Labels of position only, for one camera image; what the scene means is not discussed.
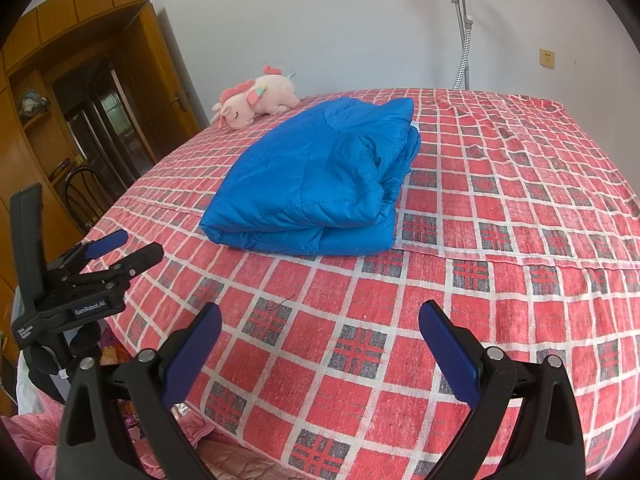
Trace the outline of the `blue puffer jacket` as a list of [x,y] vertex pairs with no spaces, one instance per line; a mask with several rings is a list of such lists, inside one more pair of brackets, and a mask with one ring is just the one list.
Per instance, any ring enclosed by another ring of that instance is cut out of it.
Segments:
[[200,228],[214,243],[291,256],[365,256],[395,241],[396,203],[421,137],[410,98],[326,101],[238,158]]

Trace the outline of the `black metal chair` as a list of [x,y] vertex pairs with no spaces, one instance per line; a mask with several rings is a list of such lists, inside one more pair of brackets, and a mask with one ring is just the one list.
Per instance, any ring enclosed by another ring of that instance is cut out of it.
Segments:
[[49,181],[58,191],[67,212],[87,234],[115,203],[106,182],[88,162],[63,159],[50,173]]

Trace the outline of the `red plaid bed sheet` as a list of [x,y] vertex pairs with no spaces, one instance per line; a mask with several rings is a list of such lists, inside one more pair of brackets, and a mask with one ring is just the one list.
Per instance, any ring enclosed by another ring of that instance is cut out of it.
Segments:
[[222,331],[186,404],[210,436],[328,479],[419,479],[468,414],[423,341],[436,301],[512,358],[556,354],[575,391],[586,468],[639,418],[639,200],[557,102],[409,91],[422,136],[396,243],[295,258],[210,242],[198,222],[232,164],[273,127],[208,128],[137,180],[92,229],[157,242],[111,328],[156,347],[206,302]]

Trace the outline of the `wooden door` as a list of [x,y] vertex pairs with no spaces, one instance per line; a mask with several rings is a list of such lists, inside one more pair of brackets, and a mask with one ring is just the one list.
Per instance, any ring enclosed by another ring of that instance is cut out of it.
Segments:
[[145,139],[163,157],[199,131],[156,12],[145,3],[122,33],[122,64]]

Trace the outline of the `wooden wardrobe cabinet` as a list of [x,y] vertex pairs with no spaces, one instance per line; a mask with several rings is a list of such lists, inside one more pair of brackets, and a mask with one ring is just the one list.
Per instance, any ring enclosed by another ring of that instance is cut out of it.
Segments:
[[43,169],[25,129],[52,122],[53,132],[67,148],[65,157],[75,158],[74,146],[66,141],[66,134],[54,118],[56,105],[43,87],[43,80],[31,68],[25,77],[28,91],[34,90],[38,96],[49,101],[49,106],[23,122],[18,110],[25,95],[23,90],[14,90],[9,72],[11,63],[16,67],[27,60],[29,52],[35,53],[42,46],[38,12],[32,10],[17,22],[18,32],[10,35],[14,48],[5,47],[1,51],[1,341],[8,342],[14,351],[18,349],[11,330],[12,304],[17,288],[11,238],[10,201],[11,197],[31,185],[42,186],[41,233],[46,259],[51,261],[75,246],[85,236],[72,218],[62,198],[55,192],[49,173]]

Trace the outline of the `pink unicorn plush toy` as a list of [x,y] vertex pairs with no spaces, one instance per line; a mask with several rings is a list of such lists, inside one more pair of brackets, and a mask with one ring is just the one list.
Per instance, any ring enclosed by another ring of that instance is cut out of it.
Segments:
[[277,116],[294,110],[300,104],[293,78],[271,65],[262,68],[262,76],[241,82],[221,92],[212,107],[212,126],[229,127],[232,131],[254,124],[258,116]]

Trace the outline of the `grey garment steamer stand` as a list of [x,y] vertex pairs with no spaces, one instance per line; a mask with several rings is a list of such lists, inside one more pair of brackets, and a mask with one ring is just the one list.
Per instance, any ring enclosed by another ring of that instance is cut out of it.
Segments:
[[456,17],[458,21],[458,29],[461,42],[461,54],[460,62],[457,71],[456,78],[454,78],[454,84],[452,88],[454,90],[469,90],[470,88],[470,69],[469,59],[471,51],[471,39],[473,20],[470,17],[468,4],[466,0],[450,0],[454,5],[456,11]]

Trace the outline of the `yellow wall socket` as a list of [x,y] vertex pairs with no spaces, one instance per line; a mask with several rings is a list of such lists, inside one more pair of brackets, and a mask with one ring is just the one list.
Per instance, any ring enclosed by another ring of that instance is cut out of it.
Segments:
[[552,70],[555,68],[555,54],[551,50],[539,49],[539,64],[542,67],[551,68]]

